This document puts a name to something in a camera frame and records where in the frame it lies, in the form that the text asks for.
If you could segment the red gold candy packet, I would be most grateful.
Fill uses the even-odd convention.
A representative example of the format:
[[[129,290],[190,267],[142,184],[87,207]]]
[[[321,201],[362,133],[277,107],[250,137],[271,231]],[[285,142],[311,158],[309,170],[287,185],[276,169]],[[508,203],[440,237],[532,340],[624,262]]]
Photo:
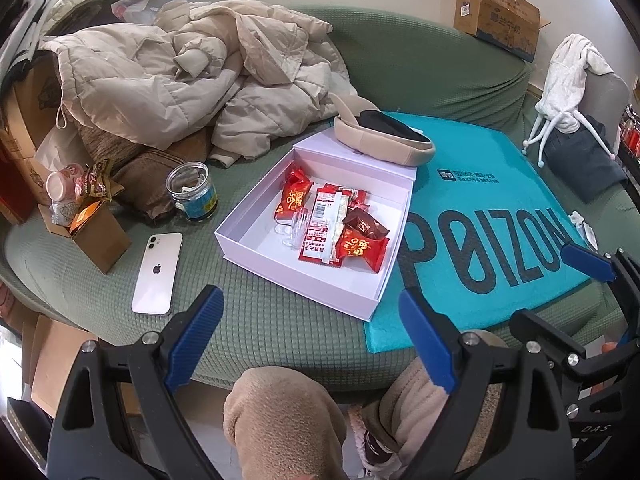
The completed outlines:
[[[311,188],[312,181],[306,172],[295,164],[289,166],[285,174],[280,203],[274,211],[274,220],[277,222],[292,220],[296,211],[305,205]]]
[[[335,245],[335,257],[338,261],[347,257],[361,258],[373,272],[378,273],[383,265],[387,244],[387,237],[378,240],[345,226]]]

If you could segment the dark red Kisses packet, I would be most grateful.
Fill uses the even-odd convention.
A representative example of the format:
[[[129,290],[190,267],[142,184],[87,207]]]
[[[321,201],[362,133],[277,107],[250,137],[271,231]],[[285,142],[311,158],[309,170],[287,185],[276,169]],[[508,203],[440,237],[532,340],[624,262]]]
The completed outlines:
[[[371,240],[382,240],[388,234],[385,226],[361,208],[354,208],[346,214],[344,226],[360,232]]]

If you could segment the white gift box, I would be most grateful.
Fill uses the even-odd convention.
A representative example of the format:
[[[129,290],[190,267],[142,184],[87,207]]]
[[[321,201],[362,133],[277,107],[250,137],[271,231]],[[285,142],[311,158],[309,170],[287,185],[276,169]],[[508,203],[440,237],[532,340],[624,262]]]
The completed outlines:
[[[312,187],[292,220],[274,216],[285,179],[298,168]],[[332,129],[301,140],[277,162],[218,226],[228,261],[318,304],[367,321],[380,303],[399,252],[416,170],[360,154],[337,141]],[[355,255],[335,258],[348,191],[366,194],[370,215],[387,229],[380,270]]]

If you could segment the long red white snack packet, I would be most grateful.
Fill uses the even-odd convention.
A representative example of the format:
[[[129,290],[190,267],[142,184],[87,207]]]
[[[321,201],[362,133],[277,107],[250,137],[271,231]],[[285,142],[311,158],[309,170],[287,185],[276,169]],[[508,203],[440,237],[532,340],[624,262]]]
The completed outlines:
[[[368,192],[326,183],[318,188],[311,219],[298,258],[300,261],[342,265],[335,257],[335,245],[344,229],[346,214],[354,208],[368,209]]]

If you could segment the white tissue and plastic pack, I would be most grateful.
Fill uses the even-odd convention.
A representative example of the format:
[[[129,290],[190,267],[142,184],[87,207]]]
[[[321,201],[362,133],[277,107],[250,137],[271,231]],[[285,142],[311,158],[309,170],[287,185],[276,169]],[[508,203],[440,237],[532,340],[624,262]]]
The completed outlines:
[[[585,244],[595,252],[599,250],[599,244],[596,237],[596,233],[593,231],[593,228],[590,224],[585,220],[585,218],[577,211],[574,210],[570,214],[570,222],[577,230],[579,236],[585,242]]]

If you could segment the white smartphone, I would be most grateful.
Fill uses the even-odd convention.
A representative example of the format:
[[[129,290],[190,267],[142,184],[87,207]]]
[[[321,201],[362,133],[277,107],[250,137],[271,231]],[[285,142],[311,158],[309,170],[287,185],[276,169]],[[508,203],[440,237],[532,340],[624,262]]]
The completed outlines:
[[[181,233],[154,234],[148,239],[132,297],[132,312],[169,313],[181,246]]]

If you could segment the teal POIZON bubble mailer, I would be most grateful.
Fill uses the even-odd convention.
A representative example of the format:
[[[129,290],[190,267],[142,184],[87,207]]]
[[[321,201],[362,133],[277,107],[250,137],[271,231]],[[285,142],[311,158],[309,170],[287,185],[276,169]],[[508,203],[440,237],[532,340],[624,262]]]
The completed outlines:
[[[400,293],[418,286],[459,330],[506,322],[582,288],[561,259],[582,238],[537,169],[502,132],[442,118],[395,114],[435,144],[419,167],[404,237],[384,295],[364,326],[370,352],[411,346]]]

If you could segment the dark blue folded garment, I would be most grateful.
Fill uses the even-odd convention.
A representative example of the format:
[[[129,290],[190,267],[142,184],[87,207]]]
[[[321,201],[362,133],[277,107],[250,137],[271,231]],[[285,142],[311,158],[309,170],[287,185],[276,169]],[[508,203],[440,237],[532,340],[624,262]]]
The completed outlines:
[[[584,125],[573,133],[554,128],[544,147],[544,164],[586,204],[627,180],[620,164],[610,159]]]

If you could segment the small brown cardboard box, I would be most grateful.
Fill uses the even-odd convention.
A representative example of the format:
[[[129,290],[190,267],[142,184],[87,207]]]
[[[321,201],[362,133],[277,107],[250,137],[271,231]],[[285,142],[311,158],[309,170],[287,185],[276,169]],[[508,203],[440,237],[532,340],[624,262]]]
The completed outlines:
[[[96,212],[73,233],[52,222],[48,207],[39,205],[38,210],[51,234],[71,240],[103,274],[111,270],[131,245],[129,236],[106,205],[96,208]]]

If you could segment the clear plastic jar blue label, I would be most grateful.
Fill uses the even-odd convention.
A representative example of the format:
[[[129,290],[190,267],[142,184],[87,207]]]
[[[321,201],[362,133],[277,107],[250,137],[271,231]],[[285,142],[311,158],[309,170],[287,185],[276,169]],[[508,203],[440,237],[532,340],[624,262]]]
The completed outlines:
[[[166,190],[190,221],[210,217],[218,204],[218,193],[204,162],[185,162],[171,170],[166,178]]]

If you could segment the grey chair back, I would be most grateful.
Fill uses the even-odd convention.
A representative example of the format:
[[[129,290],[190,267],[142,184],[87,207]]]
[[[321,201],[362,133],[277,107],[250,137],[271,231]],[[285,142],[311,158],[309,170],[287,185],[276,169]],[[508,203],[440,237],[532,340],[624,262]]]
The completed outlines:
[[[616,73],[605,75],[588,73],[585,94],[578,110],[604,125],[608,138],[612,140],[629,99],[630,90],[626,82]]]

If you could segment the beige puffer jacket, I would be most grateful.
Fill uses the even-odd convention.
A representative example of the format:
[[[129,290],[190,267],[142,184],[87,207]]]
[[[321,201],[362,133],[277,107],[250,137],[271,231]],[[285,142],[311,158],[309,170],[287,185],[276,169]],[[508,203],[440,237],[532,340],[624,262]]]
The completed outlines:
[[[255,0],[174,0],[152,25],[113,23],[52,37],[67,117],[166,150],[213,130],[224,166],[335,116],[356,90],[333,26]]]

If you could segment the cardboard box on sofa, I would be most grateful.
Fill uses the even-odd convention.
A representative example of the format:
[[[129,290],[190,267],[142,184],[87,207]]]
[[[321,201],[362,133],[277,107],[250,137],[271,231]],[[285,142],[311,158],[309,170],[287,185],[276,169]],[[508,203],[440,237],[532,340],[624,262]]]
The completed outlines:
[[[533,63],[540,30],[539,9],[527,0],[456,0],[454,28]]]

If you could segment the large cardboard box left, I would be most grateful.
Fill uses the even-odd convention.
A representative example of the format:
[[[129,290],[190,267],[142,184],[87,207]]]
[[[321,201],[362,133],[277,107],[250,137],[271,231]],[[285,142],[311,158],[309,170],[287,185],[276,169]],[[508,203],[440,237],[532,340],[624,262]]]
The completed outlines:
[[[35,159],[55,126],[61,103],[51,55],[40,56],[1,101],[1,214],[12,224],[25,222],[38,204],[47,205],[49,170]]]

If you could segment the brown corduroy garment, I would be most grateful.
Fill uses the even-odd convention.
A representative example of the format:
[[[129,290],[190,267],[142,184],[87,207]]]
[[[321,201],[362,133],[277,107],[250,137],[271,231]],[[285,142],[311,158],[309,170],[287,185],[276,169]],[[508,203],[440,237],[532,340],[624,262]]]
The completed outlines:
[[[78,126],[77,133],[95,162],[106,158],[111,161],[112,179],[124,188],[116,200],[137,211],[146,222],[164,220],[175,212],[166,188],[171,170],[185,162],[206,162],[212,149],[206,129],[171,144],[165,151],[96,128]]]

